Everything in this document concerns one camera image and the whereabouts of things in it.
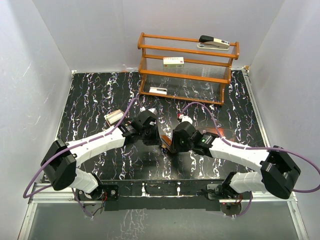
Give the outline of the black and beige stapler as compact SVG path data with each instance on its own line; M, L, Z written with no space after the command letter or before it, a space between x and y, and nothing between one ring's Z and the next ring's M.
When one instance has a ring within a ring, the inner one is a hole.
M230 42L208 35L201 35L197 47L199 49L228 51Z

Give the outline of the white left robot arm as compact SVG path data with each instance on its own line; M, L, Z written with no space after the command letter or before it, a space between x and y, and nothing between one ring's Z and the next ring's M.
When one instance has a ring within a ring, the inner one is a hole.
M57 139L52 143L40 165L55 191L74 188L92 200L99 200L104 194L103 184L96 174L81 170L81 164L138 140L146 146L161 144L155 108L142 107L134 118L125 117L118 109L104 118L108 128L102 132L76 141Z

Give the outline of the dark book three days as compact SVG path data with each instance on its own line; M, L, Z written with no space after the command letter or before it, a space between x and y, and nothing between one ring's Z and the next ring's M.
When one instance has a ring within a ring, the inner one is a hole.
M217 130L214 127L199 127L198 130L203 134L207 132L218 134ZM218 130L221 136L225 137L229 141L241 143L244 145L248 145L253 141L252 136L248 132L242 131L241 129L234 130L234 129L219 128Z

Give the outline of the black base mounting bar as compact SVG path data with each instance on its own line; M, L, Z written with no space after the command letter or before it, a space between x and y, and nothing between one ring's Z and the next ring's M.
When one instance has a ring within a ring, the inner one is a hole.
M224 198L213 193L220 184L222 180L215 179L104 180L100 198L75 192L85 206L100 204L104 211L201 209L239 214L250 193Z

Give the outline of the orange wooden shelf rack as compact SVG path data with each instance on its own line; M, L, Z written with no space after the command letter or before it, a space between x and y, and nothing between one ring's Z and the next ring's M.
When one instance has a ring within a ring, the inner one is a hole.
M139 94L222 106L240 44L230 42L229 50L200 49L199 38L141 33L137 43L142 51ZM164 68L165 57L183 57L184 67ZM165 88L167 95L149 93L150 87Z

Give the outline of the white staples box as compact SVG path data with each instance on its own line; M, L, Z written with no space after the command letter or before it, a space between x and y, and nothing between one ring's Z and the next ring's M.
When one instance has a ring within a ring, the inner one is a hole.
M164 57L163 67L165 69L169 68L183 68L185 65L183 57Z

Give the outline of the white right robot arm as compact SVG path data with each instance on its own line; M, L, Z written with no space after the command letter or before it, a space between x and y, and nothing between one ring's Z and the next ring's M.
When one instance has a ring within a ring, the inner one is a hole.
M251 149L213 132L201 133L188 121L181 122L173 130L170 150L173 153L192 151L248 167L250 172L230 172L222 184L206 190L208 194L230 199L244 192L258 191L286 200L301 174L298 165L279 147Z

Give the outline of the brown leather card holder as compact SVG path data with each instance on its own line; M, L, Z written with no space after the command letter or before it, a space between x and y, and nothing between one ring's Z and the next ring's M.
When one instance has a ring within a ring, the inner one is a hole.
M167 149L170 153L173 153L173 149L171 147L172 140L167 135L160 136L162 142L162 148Z

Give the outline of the small white box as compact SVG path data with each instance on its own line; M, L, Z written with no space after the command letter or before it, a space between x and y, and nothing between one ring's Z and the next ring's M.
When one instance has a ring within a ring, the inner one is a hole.
M166 88L161 88L161 87L150 87L149 93L167 95L168 90Z

